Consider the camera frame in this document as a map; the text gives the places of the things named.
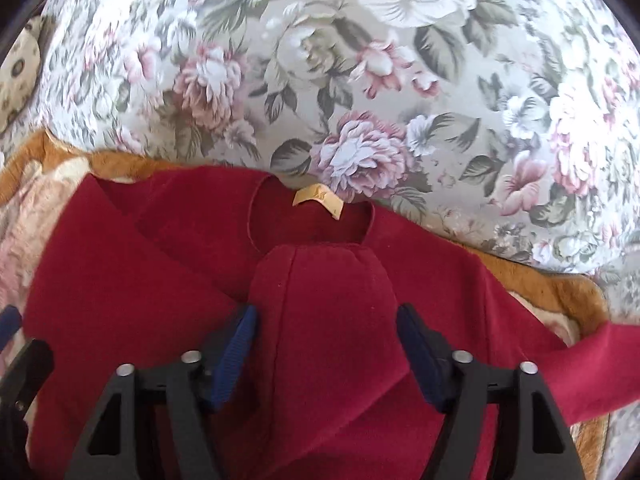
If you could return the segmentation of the cream medallion pillow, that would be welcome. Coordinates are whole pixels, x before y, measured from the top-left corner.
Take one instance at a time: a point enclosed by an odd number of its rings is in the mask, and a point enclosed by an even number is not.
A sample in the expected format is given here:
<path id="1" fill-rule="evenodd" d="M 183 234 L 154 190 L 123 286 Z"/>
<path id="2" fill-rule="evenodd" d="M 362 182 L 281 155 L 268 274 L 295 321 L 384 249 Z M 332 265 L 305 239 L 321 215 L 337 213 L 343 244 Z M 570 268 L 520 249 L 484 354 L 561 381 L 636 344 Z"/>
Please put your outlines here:
<path id="1" fill-rule="evenodd" d="M 41 53 L 39 38 L 44 18 L 31 18 L 14 41 L 1 66 L 0 132 L 4 133 L 17 118 L 34 92 Z"/>

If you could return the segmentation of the floral bed quilt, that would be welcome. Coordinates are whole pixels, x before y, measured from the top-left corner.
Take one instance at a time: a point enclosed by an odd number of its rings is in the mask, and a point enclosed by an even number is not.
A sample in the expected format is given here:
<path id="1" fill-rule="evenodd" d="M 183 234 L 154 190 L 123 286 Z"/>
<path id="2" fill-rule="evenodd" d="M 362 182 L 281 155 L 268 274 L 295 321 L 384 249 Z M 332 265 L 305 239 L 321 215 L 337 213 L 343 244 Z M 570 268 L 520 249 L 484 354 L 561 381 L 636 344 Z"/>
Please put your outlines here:
<path id="1" fill-rule="evenodd" d="M 53 352 L 37 479 L 67 479 L 119 365 L 258 325 L 205 419 L 221 479 L 423 479 L 444 416 L 411 304 L 538 366 L 568 429 L 634 404 L 639 330 L 559 330 L 639 226 L 639 55 L 602 0 L 48 0 L 1 133 L 1 298 Z"/>

